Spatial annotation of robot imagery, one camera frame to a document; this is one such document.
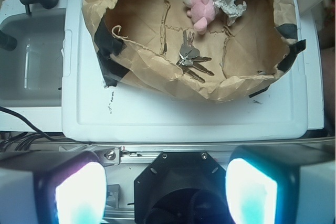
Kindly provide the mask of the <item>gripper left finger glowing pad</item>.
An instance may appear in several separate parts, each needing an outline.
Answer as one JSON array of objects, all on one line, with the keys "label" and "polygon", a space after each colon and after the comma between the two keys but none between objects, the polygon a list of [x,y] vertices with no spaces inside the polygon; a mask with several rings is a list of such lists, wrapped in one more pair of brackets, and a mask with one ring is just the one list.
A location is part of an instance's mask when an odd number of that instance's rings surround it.
[{"label": "gripper left finger glowing pad", "polygon": [[106,197],[91,151],[1,153],[1,223],[101,223]]}]

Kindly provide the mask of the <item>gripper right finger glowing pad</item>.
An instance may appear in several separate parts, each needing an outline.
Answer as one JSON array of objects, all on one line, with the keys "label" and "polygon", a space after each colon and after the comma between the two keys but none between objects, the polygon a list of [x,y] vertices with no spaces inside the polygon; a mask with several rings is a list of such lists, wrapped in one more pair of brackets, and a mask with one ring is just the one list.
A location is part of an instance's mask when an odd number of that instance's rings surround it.
[{"label": "gripper right finger glowing pad", "polygon": [[225,186],[234,223],[335,223],[335,154],[325,149],[241,145]]}]

